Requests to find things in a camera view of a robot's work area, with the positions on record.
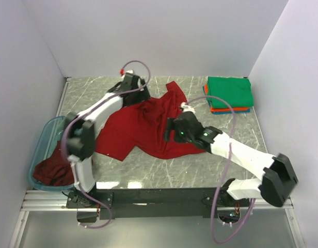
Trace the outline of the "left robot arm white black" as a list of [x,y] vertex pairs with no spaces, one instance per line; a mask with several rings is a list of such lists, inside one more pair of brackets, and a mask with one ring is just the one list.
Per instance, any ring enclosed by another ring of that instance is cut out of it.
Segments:
[[97,133],[110,115],[123,107],[141,103],[150,98],[147,84],[132,70],[122,74],[122,79],[91,107],[66,116],[65,130],[60,141],[61,155],[71,165],[74,187],[80,192],[78,201],[86,208],[104,203],[97,200],[92,174],[92,156],[96,149]]

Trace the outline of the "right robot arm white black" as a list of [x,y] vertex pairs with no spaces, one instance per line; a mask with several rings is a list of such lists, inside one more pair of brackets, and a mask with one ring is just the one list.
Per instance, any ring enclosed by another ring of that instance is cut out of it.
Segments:
[[191,143],[210,154],[221,156],[251,172],[253,179],[226,182],[221,202],[232,206],[240,199],[261,198],[274,207],[282,207],[298,184],[290,159],[274,156],[244,145],[213,126],[204,127],[192,111],[168,118],[164,140]]

